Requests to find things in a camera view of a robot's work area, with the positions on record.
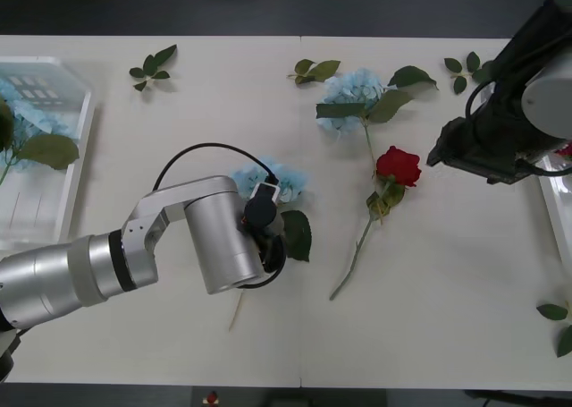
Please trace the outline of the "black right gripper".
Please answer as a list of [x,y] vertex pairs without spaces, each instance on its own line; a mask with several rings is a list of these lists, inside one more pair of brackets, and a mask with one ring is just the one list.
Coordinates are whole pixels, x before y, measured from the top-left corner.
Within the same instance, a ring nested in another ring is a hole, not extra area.
[[470,174],[483,177],[488,184],[514,184],[531,174],[518,170],[516,161],[502,154],[500,157],[477,143],[473,125],[458,117],[446,123],[426,164],[430,167],[443,164]]

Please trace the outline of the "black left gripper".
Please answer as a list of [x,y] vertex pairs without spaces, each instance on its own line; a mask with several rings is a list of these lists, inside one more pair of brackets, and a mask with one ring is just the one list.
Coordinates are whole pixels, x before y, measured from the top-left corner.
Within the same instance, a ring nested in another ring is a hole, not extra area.
[[284,222],[277,206],[269,198],[250,199],[242,218],[245,230],[254,239],[263,268],[272,274],[283,266],[286,259]]

